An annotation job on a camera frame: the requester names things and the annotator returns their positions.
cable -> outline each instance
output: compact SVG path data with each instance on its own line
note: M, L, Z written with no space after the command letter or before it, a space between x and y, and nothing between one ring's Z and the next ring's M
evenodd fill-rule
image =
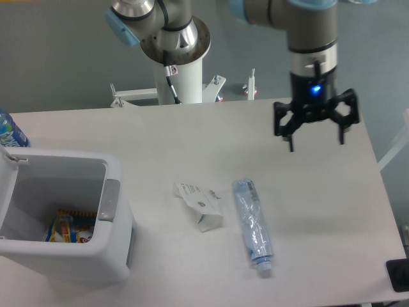
M167 66L167 51L164 50L164 67ZM169 76L166 76L166 81L167 81L167 85L169 85L169 87L171 88L172 91L172 96L174 98L174 104L181 104L181 101L178 98L178 94L176 93L176 90L174 88L174 86L172 85L171 82L171 78Z

bottle label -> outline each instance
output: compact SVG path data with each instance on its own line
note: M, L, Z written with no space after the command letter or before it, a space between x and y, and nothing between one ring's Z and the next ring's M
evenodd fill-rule
M0 143L6 147L22 147L23 144L20 144L13 136L14 131L7 131L0 134Z

plastic water bottle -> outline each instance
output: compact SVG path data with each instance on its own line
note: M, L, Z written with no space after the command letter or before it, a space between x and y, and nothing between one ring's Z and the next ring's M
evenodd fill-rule
M273 249L254 182L248 178L234 181L233 195L251 262L259 271L270 270Z
M0 144L6 147L30 147L30 141L7 112L0 109Z

black object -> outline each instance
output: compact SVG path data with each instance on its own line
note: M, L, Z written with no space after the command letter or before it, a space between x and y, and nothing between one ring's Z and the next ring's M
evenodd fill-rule
M386 268L395 292L409 291L409 259L389 260Z
M274 134L289 142L289 149L294 151L293 133L303 123L321 122L331 119L339 126L339 142L344 144L344 133L354 123L358 123L358 98L353 89L336 95L336 67L321 75L320 62L314 62L315 77L300 77L291 74L293 100L289 104L274 102ZM340 102L350 107L350 113L343 116L336 111ZM280 121L292 112L293 116L285 124Z

bin handle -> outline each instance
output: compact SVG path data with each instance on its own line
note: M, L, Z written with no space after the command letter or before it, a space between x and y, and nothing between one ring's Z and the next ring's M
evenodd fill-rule
M105 180L98 214L100 221L114 221L116 206L118 205L118 199L120 197L120 187L121 183L118 180Z

